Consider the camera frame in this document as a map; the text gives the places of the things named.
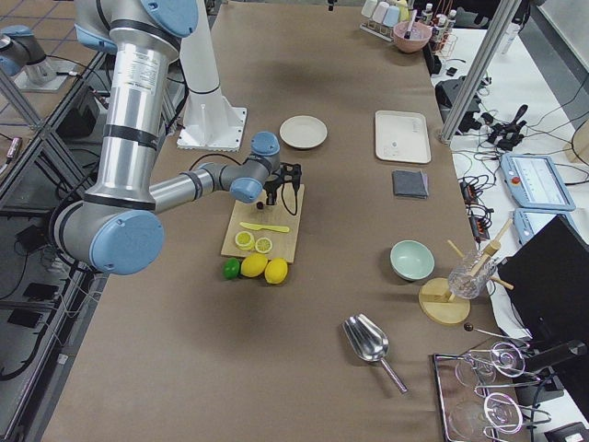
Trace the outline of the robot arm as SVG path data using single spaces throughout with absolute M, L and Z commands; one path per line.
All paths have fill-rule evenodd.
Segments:
M 96 183 L 55 211 L 52 235 L 72 258 L 103 273 L 133 274 L 153 262 L 165 232 L 159 214 L 216 191 L 243 203 L 260 195 L 281 166 L 280 144 L 255 134 L 246 160 L 209 163 L 152 184 L 167 130 L 162 105 L 168 68 L 181 62 L 190 87 L 218 85 L 206 9 L 201 1 L 79 1 L 75 29 L 86 47 L 115 58 Z

